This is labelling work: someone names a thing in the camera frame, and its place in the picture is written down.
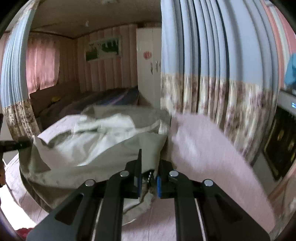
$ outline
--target red cloth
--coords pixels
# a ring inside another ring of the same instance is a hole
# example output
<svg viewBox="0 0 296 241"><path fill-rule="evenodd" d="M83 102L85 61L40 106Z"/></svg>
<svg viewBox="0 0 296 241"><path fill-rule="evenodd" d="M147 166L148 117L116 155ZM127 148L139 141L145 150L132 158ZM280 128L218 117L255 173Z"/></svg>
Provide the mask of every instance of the red cloth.
<svg viewBox="0 0 296 241"><path fill-rule="evenodd" d="M22 229L17 230L16 232L17 232L18 236L20 236L23 240L26 240L28 233L29 233L32 229L33 229L33 228L29 228L29 229L22 228Z"/></svg>

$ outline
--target pink bedsheet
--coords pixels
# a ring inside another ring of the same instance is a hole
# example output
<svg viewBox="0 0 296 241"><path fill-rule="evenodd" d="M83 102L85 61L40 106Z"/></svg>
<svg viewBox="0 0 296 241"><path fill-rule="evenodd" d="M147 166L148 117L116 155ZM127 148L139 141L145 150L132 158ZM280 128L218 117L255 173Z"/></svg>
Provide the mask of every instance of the pink bedsheet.
<svg viewBox="0 0 296 241"><path fill-rule="evenodd" d="M66 116L39 136L48 141L57 133L71 129L78 118ZM207 117L173 117L169 150L178 171L196 181L212 179L267 232L273 229L272 207L252 168ZM17 157L8 164L7 186L15 201L33 221L39 223L47 213L25 190L18 165ZM123 227L122 240L176 240L174 201L156 199L148 212Z"/></svg>

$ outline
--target floral curtain trim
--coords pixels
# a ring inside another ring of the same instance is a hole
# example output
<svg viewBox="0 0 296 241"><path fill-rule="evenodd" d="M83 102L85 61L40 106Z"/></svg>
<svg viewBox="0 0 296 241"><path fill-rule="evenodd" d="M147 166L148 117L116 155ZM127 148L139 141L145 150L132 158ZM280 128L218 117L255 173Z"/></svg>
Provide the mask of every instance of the floral curtain trim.
<svg viewBox="0 0 296 241"><path fill-rule="evenodd" d="M204 114L217 126L222 124L225 136L250 163L271 126L277 93L238 81L229 81L227 96L226 89L225 79L200 77L198 86L196 76L182 80L178 75L163 74L160 105L171 114Z"/></svg>
<svg viewBox="0 0 296 241"><path fill-rule="evenodd" d="M4 116L13 140L40 134L30 99L5 107Z"/></svg>

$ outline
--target ceiling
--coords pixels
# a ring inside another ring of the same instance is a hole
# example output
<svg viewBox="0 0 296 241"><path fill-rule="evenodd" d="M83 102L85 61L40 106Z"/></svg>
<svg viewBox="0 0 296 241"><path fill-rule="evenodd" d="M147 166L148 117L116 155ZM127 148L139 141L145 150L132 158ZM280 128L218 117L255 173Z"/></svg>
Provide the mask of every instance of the ceiling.
<svg viewBox="0 0 296 241"><path fill-rule="evenodd" d="M111 0L115 3L104 4L106 1L41 1L31 30L76 38L97 29L127 23L161 22L160 0ZM11 30L17 19L16 15L7 30Z"/></svg>

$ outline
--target framed picture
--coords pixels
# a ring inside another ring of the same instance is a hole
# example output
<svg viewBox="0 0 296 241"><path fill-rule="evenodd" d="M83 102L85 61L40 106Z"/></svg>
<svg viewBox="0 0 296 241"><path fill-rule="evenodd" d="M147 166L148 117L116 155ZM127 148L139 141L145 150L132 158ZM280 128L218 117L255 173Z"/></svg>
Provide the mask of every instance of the framed picture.
<svg viewBox="0 0 296 241"><path fill-rule="evenodd" d="M85 60L121 57L121 36L89 42L85 47Z"/></svg>

